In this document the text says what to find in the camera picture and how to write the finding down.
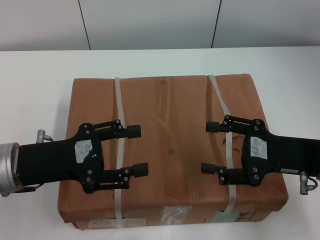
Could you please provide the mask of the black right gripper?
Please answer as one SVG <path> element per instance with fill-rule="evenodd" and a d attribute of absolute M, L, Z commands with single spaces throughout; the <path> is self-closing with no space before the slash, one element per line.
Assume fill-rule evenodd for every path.
<path fill-rule="evenodd" d="M 320 141 L 270 133 L 261 119 L 245 132 L 242 164 L 248 184 L 257 187 L 269 173 L 320 176 Z"/>

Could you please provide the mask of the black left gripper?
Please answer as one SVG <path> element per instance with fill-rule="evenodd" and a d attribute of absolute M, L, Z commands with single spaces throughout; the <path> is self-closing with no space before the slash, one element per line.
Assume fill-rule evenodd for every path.
<path fill-rule="evenodd" d="M 103 171 L 102 144 L 90 123 L 81 124 L 69 139 L 22 145 L 18 150 L 18 179 L 23 186 L 75 180 L 91 194 L 99 189 Z"/>

